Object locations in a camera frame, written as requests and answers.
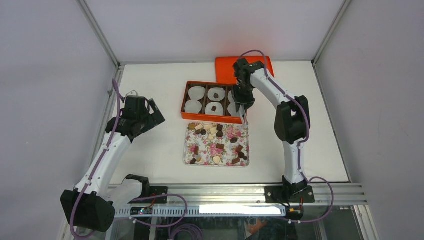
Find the dark oval chocolate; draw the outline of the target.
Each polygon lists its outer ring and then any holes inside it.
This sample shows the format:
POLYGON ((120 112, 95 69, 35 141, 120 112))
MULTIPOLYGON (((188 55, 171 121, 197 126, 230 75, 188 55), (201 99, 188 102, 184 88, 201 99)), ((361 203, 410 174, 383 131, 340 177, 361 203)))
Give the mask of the dark oval chocolate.
POLYGON ((238 141, 238 138, 237 137, 233 137, 233 138, 230 139, 230 142, 232 144, 236 143, 237 141, 238 141))

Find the brown rectangular chocolate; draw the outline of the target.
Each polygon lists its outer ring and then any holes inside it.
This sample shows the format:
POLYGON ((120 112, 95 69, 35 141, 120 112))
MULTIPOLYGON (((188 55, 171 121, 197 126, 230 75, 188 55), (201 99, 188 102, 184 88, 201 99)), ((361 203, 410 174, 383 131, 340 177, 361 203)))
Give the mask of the brown rectangular chocolate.
POLYGON ((223 150, 224 148, 225 148, 224 144, 220 144, 220 143, 216 144, 216 149, 223 150))

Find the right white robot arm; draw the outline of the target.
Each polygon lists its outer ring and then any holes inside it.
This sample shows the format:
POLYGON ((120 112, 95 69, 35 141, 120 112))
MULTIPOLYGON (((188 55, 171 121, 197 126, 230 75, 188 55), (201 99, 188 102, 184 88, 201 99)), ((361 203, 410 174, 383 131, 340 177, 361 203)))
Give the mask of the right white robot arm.
POLYGON ((279 196, 294 203, 308 187, 303 170, 304 145, 310 137, 309 101, 305 96, 291 96, 284 90, 261 61, 249 63, 240 57, 233 64, 236 84, 232 99, 243 125, 248 125, 247 110, 255 103, 253 90, 257 89, 275 108, 274 131, 283 143, 284 175, 279 196))

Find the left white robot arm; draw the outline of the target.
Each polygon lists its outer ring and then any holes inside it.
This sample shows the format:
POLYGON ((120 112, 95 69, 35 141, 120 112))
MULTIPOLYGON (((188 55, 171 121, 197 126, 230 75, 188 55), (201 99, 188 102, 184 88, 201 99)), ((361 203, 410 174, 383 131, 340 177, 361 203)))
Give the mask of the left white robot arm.
POLYGON ((60 202, 71 228, 106 232, 116 210, 136 200, 145 203, 152 193, 147 177, 129 174, 120 186, 109 190, 121 158, 135 138, 165 122, 153 99, 127 96, 124 107, 106 125, 99 152, 73 190, 64 190, 60 202))

